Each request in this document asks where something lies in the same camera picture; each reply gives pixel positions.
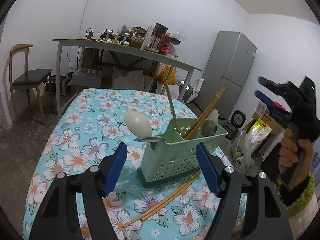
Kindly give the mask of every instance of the wooden chopstick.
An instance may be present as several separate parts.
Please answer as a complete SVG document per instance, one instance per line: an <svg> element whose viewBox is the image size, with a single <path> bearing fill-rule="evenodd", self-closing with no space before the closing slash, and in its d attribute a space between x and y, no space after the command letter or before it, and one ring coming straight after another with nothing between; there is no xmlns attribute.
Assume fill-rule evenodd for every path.
<svg viewBox="0 0 320 240"><path fill-rule="evenodd" d="M170 90L169 90L169 85L168 85L168 82L167 82L165 75L163 75L162 78L163 78L165 90L167 91L167 96L169 99L169 105L170 105L171 114L173 117L173 123L174 123L174 126L175 126L177 132L180 134L180 129L179 129L178 122L177 122L176 112L173 107L173 102L172 102L172 97L171 97Z"/></svg>
<svg viewBox="0 0 320 240"><path fill-rule="evenodd" d="M168 205L170 202L172 202L173 200L175 200L183 191L185 191L201 174L201 171L197 172L196 174L194 174L183 186L183 188L181 188L176 194L165 198L164 202L160 202L159 206L153 210L152 212L150 212L148 215L145 215L143 218L141 218L141 221L145 221L147 220L149 217L153 216L154 214L156 214L159 210L163 209L166 205Z"/></svg>
<svg viewBox="0 0 320 240"><path fill-rule="evenodd" d="M181 192L183 192L183 190L185 190L185 186L188 184L187 188L190 186L190 184L200 175L201 172L198 172L198 173L195 173L194 175L192 175L190 177L190 179L188 179L184 184L182 184L179 188L177 188L174 192L172 192L168 197L166 197L165 199L163 199L162 201L160 201L158 204L156 204L155 206L153 206L152 208L150 208L149 210L147 210L146 212L144 212L143 214L141 214L140 216L136 217L135 219L125 223L123 225L123 227L127 227L131 224L133 224L134 222L138 221L138 220L141 220L143 218L148 219L149 217L151 217L152 215L154 215L156 212L158 212L160 209L162 209L163 207L161 207L160 209L158 209L162 204L164 204L166 202L166 200L168 200L169 198L172 198L174 197L174 199L176 197L178 197Z"/></svg>
<svg viewBox="0 0 320 240"><path fill-rule="evenodd" d="M200 115L200 117L195 121L193 126L190 127L190 129L183 135L183 138L185 140L191 139L195 133L198 131L201 125L203 125L204 121L208 118L210 113L212 112L213 108L221 98L221 95L226 90L226 88L221 89L218 95L214 97L214 99L211 101L211 103L207 106L205 111Z"/></svg>

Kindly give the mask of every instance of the white spoon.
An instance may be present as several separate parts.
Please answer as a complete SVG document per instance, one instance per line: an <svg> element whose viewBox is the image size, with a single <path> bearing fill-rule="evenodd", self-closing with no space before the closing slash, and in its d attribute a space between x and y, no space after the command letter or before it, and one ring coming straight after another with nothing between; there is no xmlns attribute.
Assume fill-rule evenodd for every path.
<svg viewBox="0 0 320 240"><path fill-rule="evenodd" d="M151 124L143 114L127 111L124 113L124 121L129 130L138 138L152 136Z"/></svg>

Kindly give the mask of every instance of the refrigerator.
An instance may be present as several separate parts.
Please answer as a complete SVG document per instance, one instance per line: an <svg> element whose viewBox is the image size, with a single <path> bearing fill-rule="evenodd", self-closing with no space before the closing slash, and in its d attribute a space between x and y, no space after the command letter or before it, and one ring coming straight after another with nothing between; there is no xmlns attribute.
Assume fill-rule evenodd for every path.
<svg viewBox="0 0 320 240"><path fill-rule="evenodd" d="M204 111L215 93L226 87L217 103L219 117L228 118L251 70L257 47L241 32L217 35L207 66L204 70L199 96L194 102Z"/></svg>

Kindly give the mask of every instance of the gray desk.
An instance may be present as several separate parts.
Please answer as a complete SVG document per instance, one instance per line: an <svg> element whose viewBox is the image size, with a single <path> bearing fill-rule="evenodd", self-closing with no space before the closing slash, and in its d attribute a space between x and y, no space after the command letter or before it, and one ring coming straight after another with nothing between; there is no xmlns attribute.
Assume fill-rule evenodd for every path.
<svg viewBox="0 0 320 240"><path fill-rule="evenodd" d="M109 42L89 41L89 40L81 40L81 39L54 39L53 41L59 42L58 52L57 52L57 65L56 65L56 76L57 77L60 76L60 63L61 63L61 53L62 53L63 46L82 47L80 59L82 59L84 48L94 48L94 49L103 49L103 50L109 50L109 51L115 51L115 52L122 52L122 53L130 54L130 55L134 55L134 56L138 56L138 57L151 59L151 60L154 60L157 62L162 62L164 64L171 65L167 80L169 80L169 77L170 77L174 67L186 70L186 71L188 71L188 74L187 74L186 80L184 82L184 85L182 87L182 90L179 93L178 100L182 100L182 98L186 92L187 85L190 83L190 79L192 77L194 70L196 69L196 70L201 71L201 69L196 68L194 66L191 66L189 64L186 64L186 63L179 61L177 59L169 58L167 56L157 54L154 52L150 52L147 50L143 50L143 49L132 48L132 47L129 47L126 45L118 45L118 44L112 44ZM59 117L61 116L63 111L68 107L69 103L75 97L76 97L76 94L74 94L70 98L70 100L63 107L61 107L60 86L56 85L57 110L58 110Z"/></svg>

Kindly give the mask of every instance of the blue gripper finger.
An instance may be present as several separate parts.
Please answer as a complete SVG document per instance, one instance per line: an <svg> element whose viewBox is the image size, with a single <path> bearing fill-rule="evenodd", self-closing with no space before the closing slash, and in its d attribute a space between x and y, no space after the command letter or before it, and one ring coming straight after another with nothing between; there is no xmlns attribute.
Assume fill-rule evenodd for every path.
<svg viewBox="0 0 320 240"><path fill-rule="evenodd" d="M199 143L196 147L196 158L200 165L204 179L208 184L209 190L215 193L216 196L219 196L222 191L219 184L219 174L214 168L208 155L210 154L207 148L203 143Z"/></svg>
<svg viewBox="0 0 320 240"><path fill-rule="evenodd" d="M124 163L127 159L127 145L125 143L120 143L114 155L116 156L109 171L107 172L105 178L105 187L103 191L108 196L110 192L115 190L116 183L121 174Z"/></svg>

